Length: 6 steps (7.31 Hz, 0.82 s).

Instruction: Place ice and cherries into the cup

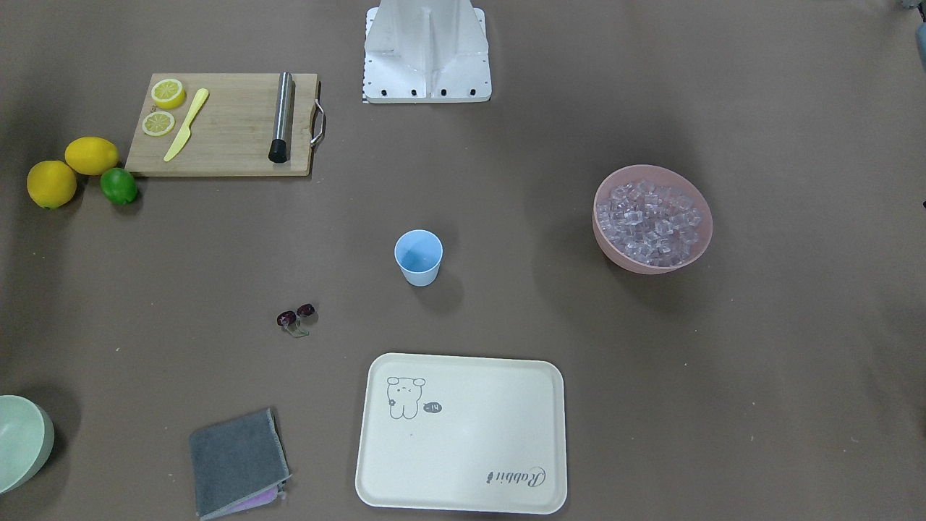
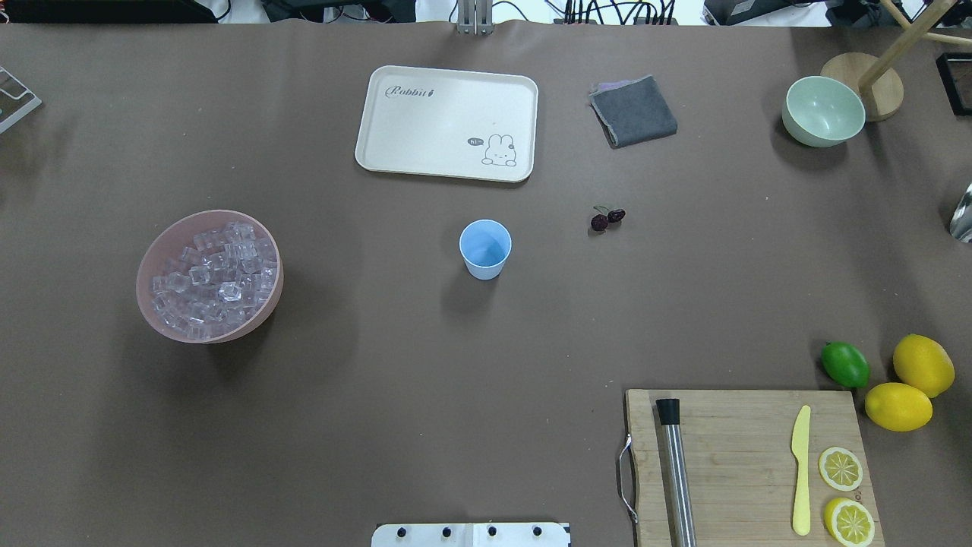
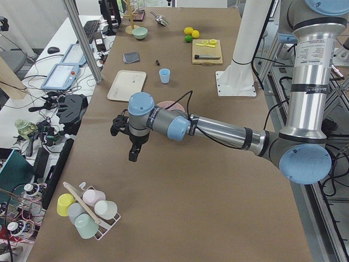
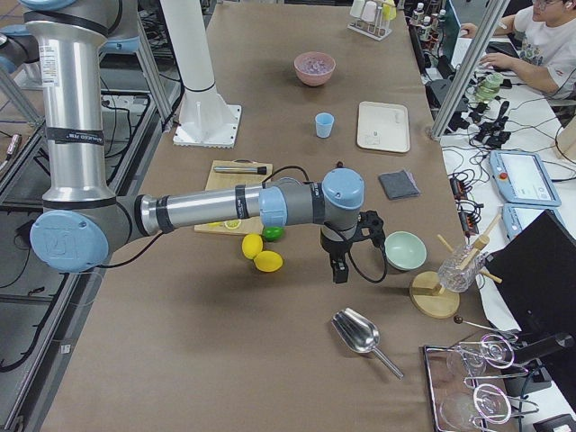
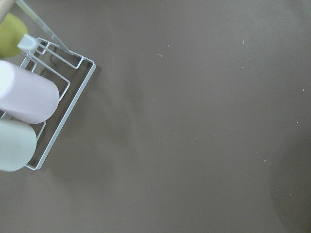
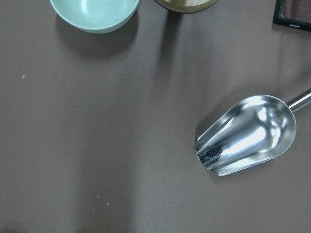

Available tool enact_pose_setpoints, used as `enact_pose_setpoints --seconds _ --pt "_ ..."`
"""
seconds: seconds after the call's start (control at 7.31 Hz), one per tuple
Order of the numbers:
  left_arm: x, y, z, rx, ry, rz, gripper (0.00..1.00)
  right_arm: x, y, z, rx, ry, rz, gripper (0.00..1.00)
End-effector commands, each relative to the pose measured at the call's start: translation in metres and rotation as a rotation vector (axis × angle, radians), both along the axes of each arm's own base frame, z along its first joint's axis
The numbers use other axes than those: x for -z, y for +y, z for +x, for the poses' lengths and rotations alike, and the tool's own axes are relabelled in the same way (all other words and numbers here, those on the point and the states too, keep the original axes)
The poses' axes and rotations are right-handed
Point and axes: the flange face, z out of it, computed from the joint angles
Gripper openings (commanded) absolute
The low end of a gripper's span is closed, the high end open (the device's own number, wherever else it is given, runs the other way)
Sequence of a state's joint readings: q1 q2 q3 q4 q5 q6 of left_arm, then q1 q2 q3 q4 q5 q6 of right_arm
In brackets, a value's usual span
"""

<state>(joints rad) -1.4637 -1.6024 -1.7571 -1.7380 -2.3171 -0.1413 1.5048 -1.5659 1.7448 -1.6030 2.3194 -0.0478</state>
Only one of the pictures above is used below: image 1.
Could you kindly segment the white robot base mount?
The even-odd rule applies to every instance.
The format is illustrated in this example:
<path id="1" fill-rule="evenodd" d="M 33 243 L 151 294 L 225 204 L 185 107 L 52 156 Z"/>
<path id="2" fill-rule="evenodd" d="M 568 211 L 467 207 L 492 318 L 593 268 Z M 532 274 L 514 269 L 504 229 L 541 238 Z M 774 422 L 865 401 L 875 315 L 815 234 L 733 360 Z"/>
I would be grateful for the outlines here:
<path id="1" fill-rule="evenodd" d="M 470 1 L 381 1 L 366 12 L 366 103 L 492 98 L 485 13 Z"/>

